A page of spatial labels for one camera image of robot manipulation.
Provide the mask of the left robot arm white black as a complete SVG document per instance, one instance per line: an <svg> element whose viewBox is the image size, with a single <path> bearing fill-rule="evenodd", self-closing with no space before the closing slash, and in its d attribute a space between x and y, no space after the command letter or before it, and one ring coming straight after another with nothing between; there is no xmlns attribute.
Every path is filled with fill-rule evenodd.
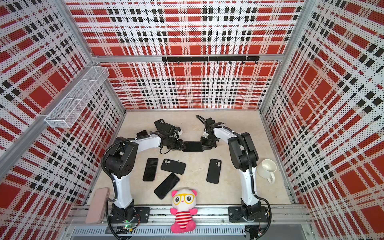
<svg viewBox="0 0 384 240"><path fill-rule="evenodd" d="M152 134L137 138L118 137L107 148L101 160L101 167L112 180L115 206L126 209L133 202L130 174L135 166L137 154L162 147L166 147L170 151L182 151L186 145L181 139Z"/></svg>

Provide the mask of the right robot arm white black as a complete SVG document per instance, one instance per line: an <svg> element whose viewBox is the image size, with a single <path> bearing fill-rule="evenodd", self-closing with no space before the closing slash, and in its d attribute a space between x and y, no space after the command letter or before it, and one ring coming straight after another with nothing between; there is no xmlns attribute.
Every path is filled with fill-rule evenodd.
<svg viewBox="0 0 384 240"><path fill-rule="evenodd" d="M206 127L204 137L209 146L218 141L228 144L231 162L240 173L242 206L251 209L260 204L257 198L256 167L259 155L249 133L239 134L226 126Z"/></svg>

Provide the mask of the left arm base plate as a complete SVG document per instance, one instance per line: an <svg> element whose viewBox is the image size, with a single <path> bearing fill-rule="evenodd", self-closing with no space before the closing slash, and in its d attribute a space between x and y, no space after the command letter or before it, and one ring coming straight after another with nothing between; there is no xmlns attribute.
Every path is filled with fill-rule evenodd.
<svg viewBox="0 0 384 240"><path fill-rule="evenodd" d="M148 207L134 207L121 209L116 206L113 206L111 212L109 213L109 221L112 224L122 224L122 223L138 223L140 224L147 223L150 215L151 208Z"/></svg>

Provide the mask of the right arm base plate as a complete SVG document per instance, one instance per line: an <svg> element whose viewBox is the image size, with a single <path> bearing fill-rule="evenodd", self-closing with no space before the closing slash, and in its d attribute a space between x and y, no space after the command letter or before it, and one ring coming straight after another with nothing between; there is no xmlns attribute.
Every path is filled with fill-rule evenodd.
<svg viewBox="0 0 384 240"><path fill-rule="evenodd" d="M267 223L269 221L269 211L266 207L261 207L255 212L247 210L243 206L228 207L230 223Z"/></svg>

